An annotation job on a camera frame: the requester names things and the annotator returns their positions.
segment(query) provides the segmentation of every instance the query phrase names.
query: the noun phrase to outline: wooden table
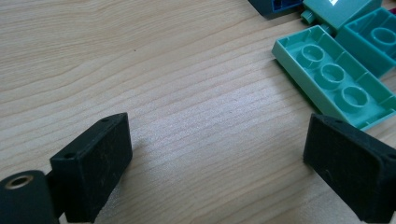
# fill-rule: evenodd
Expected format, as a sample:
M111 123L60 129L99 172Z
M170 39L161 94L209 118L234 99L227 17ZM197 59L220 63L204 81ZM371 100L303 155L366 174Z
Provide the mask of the wooden table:
M0 179L128 112L134 159L96 223L360 223L303 164L315 108L271 53L306 27L247 0L3 0ZM396 118L367 133L396 147Z

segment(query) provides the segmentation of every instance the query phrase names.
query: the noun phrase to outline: wood grain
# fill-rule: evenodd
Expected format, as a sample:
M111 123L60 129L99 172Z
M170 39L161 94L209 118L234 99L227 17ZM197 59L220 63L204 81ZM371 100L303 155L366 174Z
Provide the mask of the wood grain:
M128 112L134 159L96 223L360 223L303 164L315 108L271 53L305 28L246 0L3 0L0 179ZM396 118L368 133L396 147Z

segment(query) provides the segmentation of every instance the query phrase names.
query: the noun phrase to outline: wooden surface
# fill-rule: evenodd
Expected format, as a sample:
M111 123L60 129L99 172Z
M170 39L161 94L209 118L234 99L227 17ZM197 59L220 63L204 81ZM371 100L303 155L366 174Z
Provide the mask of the wooden surface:
M2 0L0 179L128 112L134 159L96 223L360 223L303 164L315 108L271 53L306 27L247 0ZM368 133L396 147L396 118Z

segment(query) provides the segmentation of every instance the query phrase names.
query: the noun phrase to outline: blue plastic object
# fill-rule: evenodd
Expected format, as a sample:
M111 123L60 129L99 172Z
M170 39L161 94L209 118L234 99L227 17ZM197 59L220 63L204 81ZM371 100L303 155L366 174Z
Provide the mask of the blue plastic object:
M301 17L308 24L318 20L330 35L348 22L381 7L382 0L304 0Z
M376 77L396 65L396 15L384 8L348 23L335 40Z
M280 64L325 115L365 130L396 114L396 97L320 26L278 39Z
M248 0L263 16L303 4L303 0Z

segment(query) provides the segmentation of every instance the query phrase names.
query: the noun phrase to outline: mint green toy block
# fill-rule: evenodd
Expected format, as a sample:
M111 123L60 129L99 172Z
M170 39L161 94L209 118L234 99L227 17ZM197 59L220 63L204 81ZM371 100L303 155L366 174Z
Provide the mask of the mint green toy block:
M301 17L308 24L318 20L330 35L348 22L381 7L382 0L304 0Z
M396 15L382 7L345 25L335 40L376 77L396 66Z
M396 114L396 96L320 26L278 39L272 52L325 115L366 130Z

